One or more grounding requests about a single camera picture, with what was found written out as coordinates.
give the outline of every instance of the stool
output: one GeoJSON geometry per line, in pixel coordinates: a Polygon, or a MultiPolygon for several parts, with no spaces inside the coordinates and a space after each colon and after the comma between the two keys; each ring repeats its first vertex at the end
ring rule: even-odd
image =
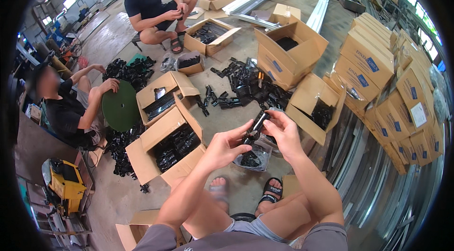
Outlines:
{"type": "MultiPolygon", "coordinates": [[[[142,52],[142,49],[140,49],[139,45],[137,45],[137,43],[140,41],[140,36],[139,36],[139,32],[133,37],[133,39],[131,39],[131,42],[134,44],[135,47],[139,48],[140,52],[142,52]]],[[[166,48],[164,47],[164,45],[161,44],[161,47],[162,49],[164,49],[164,51],[166,51],[166,48]]]]}

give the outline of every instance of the black sandal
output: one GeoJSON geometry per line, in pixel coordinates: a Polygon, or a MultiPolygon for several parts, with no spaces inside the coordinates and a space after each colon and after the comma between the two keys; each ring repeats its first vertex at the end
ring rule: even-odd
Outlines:
{"type": "Polygon", "coordinates": [[[172,39],[170,41],[170,51],[172,51],[173,54],[180,54],[183,51],[183,44],[180,41],[180,38],[177,36],[177,38],[172,39]]]}
{"type": "MultiPolygon", "coordinates": [[[[228,195],[228,193],[229,193],[229,184],[230,184],[230,181],[229,181],[229,179],[227,178],[227,176],[225,176],[225,175],[219,175],[219,176],[214,177],[213,180],[216,179],[216,178],[224,178],[224,180],[226,181],[226,184],[225,184],[225,185],[217,185],[217,186],[211,186],[211,185],[210,185],[209,188],[208,188],[208,191],[209,191],[210,193],[211,193],[211,192],[225,192],[225,193],[228,195]]],[[[219,195],[217,195],[217,196],[212,195],[212,196],[213,196],[213,198],[215,198],[217,201],[223,201],[223,202],[227,203],[227,205],[229,204],[229,203],[228,203],[228,198],[227,198],[227,196],[219,196],[219,195]]]]}
{"type": "Polygon", "coordinates": [[[282,181],[277,179],[276,177],[271,177],[270,179],[268,179],[268,181],[265,184],[265,187],[263,188],[263,196],[260,199],[260,201],[258,201],[257,208],[258,208],[258,205],[260,205],[260,203],[263,202],[263,201],[269,201],[271,203],[277,203],[277,202],[279,202],[282,199],[282,188],[278,189],[278,188],[276,188],[274,186],[271,186],[270,185],[271,179],[274,179],[274,180],[278,181],[281,184],[281,186],[282,186],[282,181]],[[265,194],[266,191],[275,193],[276,195],[280,196],[279,199],[276,198],[273,195],[265,194]]]}

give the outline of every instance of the person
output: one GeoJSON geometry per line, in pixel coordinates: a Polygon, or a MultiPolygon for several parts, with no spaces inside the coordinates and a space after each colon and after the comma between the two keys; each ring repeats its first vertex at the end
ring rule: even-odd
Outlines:
{"type": "Polygon", "coordinates": [[[124,0],[124,7],[143,43],[159,44],[170,38],[170,49],[177,54],[183,51],[178,33],[187,28],[184,22],[196,3],[197,0],[172,0],[167,4],[161,0],[124,0]],[[180,20],[175,31],[166,31],[177,19],[180,20]]]}
{"type": "Polygon", "coordinates": [[[119,84],[109,78],[92,88],[87,77],[91,70],[106,72],[102,65],[92,64],[60,83],[57,70],[44,62],[26,81],[28,95],[35,100],[44,98],[48,121],[57,136],[70,146],[85,149],[96,146],[103,134],[104,124],[97,116],[102,95],[109,90],[116,93],[119,84]],[[70,94],[74,84],[78,84],[77,97],[70,94]]]}
{"type": "Polygon", "coordinates": [[[296,124],[284,112],[268,110],[264,133],[272,135],[285,160],[295,171],[301,191],[281,200],[280,180],[271,178],[260,200],[257,219],[235,221],[227,214],[228,180],[217,177],[204,184],[216,169],[231,163],[250,145],[238,145],[250,120],[243,126],[214,135],[206,152],[184,179],[172,185],[155,223],[134,251],[293,250],[288,244],[310,230],[303,250],[347,250],[342,201],[337,190],[306,156],[296,124]],[[195,241],[176,247],[175,232],[183,225],[195,241]]]}

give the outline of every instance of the black t-shirt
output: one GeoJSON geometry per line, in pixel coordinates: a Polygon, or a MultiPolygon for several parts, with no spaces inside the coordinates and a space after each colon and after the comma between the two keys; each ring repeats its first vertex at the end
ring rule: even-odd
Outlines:
{"type": "Polygon", "coordinates": [[[161,0],[124,0],[124,7],[129,17],[141,14],[142,20],[161,15],[161,0]]]}
{"type": "Polygon", "coordinates": [[[61,100],[45,100],[47,119],[55,133],[67,144],[73,147],[89,146],[93,142],[90,133],[77,129],[79,120],[85,113],[85,107],[70,95],[73,81],[69,78],[60,84],[58,94],[61,100]]]}

